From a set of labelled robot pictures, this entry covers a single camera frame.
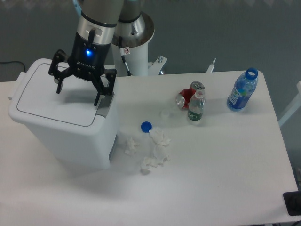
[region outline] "blue led light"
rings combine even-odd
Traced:
[[[86,50],[86,54],[87,54],[88,57],[90,57],[90,56],[92,56],[92,51],[89,50],[89,49],[87,49],[87,50]]]

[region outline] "gray floor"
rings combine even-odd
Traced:
[[[297,94],[301,81],[301,1],[144,0],[155,24],[149,60],[168,58],[166,73],[258,68],[265,75],[276,115]],[[71,0],[0,1],[0,61],[28,68],[70,53],[78,15]],[[112,64],[109,54],[106,64]],[[0,65],[0,81],[14,81],[22,67]],[[301,110],[281,129],[292,167],[301,166]]]

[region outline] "cable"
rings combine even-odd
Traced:
[[[21,61],[15,60],[15,61],[0,62],[0,65],[12,64],[12,63],[22,64],[22,66],[23,66],[23,72],[25,72],[25,69],[26,69],[25,64],[23,62],[21,62]]]
[[[299,220],[299,221],[293,223],[291,226],[296,226],[296,225],[299,224],[300,222],[301,222],[301,220]]]
[[[119,49],[122,49],[122,37],[121,36],[119,37]],[[133,76],[132,73],[130,72],[130,69],[128,68],[126,58],[124,57],[123,54],[121,54],[121,59],[122,59],[122,62],[124,63],[124,66],[126,67],[127,75]]]

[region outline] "bottle label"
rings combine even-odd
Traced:
[[[201,114],[196,114],[192,111],[188,111],[188,118],[190,118],[192,121],[197,121],[202,118],[202,113]]]
[[[228,97],[228,103],[236,109],[244,108],[251,95],[246,95],[244,89],[233,88],[231,95]]]

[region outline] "crumpled paper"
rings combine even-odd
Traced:
[[[129,156],[133,156],[134,154],[136,154],[137,149],[136,147],[139,146],[138,143],[136,143],[133,138],[128,138],[127,139],[127,148],[124,151],[125,154],[129,155]]]
[[[150,130],[150,136],[155,144],[168,146],[171,142],[171,139],[168,138],[167,134],[159,127],[154,127]]]
[[[170,160],[167,148],[162,145],[156,145],[152,151],[152,155],[153,157],[145,157],[141,163],[141,171],[143,174],[150,172],[150,166],[157,167]]]
[[[158,165],[163,165],[165,161],[170,160],[166,147],[162,145],[156,145],[152,154],[156,158]]]

